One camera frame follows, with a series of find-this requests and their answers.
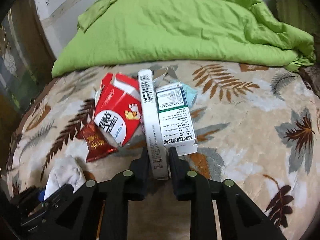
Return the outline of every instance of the red packet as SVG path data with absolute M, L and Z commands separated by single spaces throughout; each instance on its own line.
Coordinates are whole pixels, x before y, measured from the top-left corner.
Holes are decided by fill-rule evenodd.
M 87 163 L 104 158 L 107 155 L 118 151 L 117 148 L 108 144 L 94 122 L 87 124 L 80 132 L 78 132 L 76 138 L 85 139 L 87 142 L 89 149 L 89 154 L 86 159 Z
M 94 122 L 121 146 L 142 119 L 139 83 L 126 75 L 107 73 L 101 82 Z

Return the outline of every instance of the red snack wrapper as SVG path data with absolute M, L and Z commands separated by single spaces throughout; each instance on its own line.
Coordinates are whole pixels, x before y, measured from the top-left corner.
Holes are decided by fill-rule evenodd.
M 108 144 L 103 134 L 94 122 L 87 124 L 78 134 L 78 139 L 85 139 L 88 145 L 89 154 L 86 162 L 93 162 L 104 158 L 107 155 L 117 152 L 118 149 Z

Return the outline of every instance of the foot illustration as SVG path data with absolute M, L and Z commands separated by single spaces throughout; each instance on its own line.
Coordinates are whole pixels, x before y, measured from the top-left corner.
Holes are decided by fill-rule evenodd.
M 129 108 L 131 111 L 125 110 L 124 115 L 128 120 L 139 120 L 141 117 L 141 114 L 139 113 L 139 109 L 137 104 L 130 104 Z

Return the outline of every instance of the barcode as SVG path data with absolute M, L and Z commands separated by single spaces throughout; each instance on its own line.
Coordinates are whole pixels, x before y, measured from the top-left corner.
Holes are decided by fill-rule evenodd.
M 142 102 L 147 103 L 153 100 L 152 82 L 149 75 L 140 76 Z

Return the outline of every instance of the white cloth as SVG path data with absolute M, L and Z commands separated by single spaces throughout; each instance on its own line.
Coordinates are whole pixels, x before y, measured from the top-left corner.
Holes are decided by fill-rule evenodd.
M 55 193 L 64 184 L 71 184 L 74 193 L 84 183 L 85 177 L 82 169 L 76 160 L 71 155 L 68 155 L 63 159 L 57 160 L 52 168 L 45 188 L 44 200 Z

